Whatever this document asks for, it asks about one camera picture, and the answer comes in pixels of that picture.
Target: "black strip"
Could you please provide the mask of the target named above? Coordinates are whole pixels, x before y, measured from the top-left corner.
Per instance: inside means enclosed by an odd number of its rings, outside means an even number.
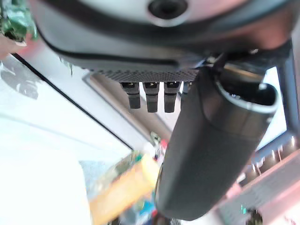
[[[106,127],[103,123],[98,121],[94,116],[92,116],[90,113],[88,113],[85,109],[83,109],[80,105],[78,105],[75,101],[73,101],[68,95],[66,95],[64,92],[62,92],[58,87],[56,87],[51,81],[49,81],[46,77],[44,77],[40,72],[38,72],[34,67],[32,67],[25,59],[23,59],[18,54],[12,54],[17,60],[19,60],[23,65],[25,65],[31,72],[33,72],[36,76],[38,76],[42,81],[45,81],[50,87],[52,87],[54,90],[56,90],[58,93],[60,93],[65,99],[67,99],[70,103],[75,105],[78,109],[80,109],[83,113],[85,113],[87,116],[89,116],[92,120],[94,120],[97,124],[102,126],[105,130],[107,130],[110,134],[112,134],[115,138],[117,138],[120,142],[122,142],[124,145],[129,147],[131,150],[133,148],[127,144],[124,140],[119,138],[114,132],[112,132],[108,127]]]

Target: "black plastic housing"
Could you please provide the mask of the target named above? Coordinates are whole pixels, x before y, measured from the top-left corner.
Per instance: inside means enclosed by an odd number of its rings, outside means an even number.
[[[273,86],[253,83],[244,91],[243,84],[225,84],[225,90],[212,70],[202,68],[193,83],[158,178],[156,206],[168,218],[207,213],[235,182],[277,109]]]

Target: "metal frame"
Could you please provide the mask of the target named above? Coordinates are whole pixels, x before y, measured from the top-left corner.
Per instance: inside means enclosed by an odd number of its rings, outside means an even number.
[[[271,154],[272,150],[276,150],[281,145],[286,144],[293,136],[297,139],[300,138],[300,86],[297,87],[296,85],[296,80],[300,80],[300,74],[299,71],[296,71],[294,64],[294,51],[291,50],[288,59],[282,65],[277,66],[285,112],[286,131],[259,149],[251,160],[253,164]]]

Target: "white wall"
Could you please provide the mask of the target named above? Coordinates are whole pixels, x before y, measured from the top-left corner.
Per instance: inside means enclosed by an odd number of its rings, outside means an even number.
[[[79,160],[116,161],[130,149],[14,57],[0,63],[2,146],[41,144]]]
[[[71,76],[70,69],[61,63],[59,57],[43,42],[39,41],[35,44],[38,47],[34,45],[19,54],[122,140],[134,149],[142,148],[147,142],[145,137],[83,81],[88,70],[73,67],[73,76]]]

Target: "white surface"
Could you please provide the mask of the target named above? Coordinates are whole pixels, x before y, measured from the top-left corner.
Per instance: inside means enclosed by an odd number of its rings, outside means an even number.
[[[37,71],[43,74],[54,85],[127,144],[134,149],[142,148],[147,140],[115,111],[110,104],[104,101],[91,87],[83,82],[82,79],[88,71],[74,67],[74,73],[71,77],[70,70],[60,62],[59,57],[43,43],[41,44],[41,49],[32,49],[32,52],[21,53],[20,55]],[[102,140],[100,136],[95,138],[94,141],[96,142],[101,142],[100,140]]]
[[[2,144],[51,145],[73,150],[78,160],[117,160],[130,152],[13,57],[1,63],[0,95]]]
[[[1,225],[91,225],[83,172],[70,151],[2,141]]]
[[[280,91],[280,85],[277,75],[277,69],[274,67],[269,69],[266,73],[266,76],[263,80],[264,83],[272,84],[279,93],[279,107],[273,117],[272,122],[270,123],[268,130],[258,145],[257,149],[260,149],[264,145],[268,144],[270,141],[274,140],[280,134],[286,131],[286,122],[285,122],[285,112],[282,104],[282,95]]]

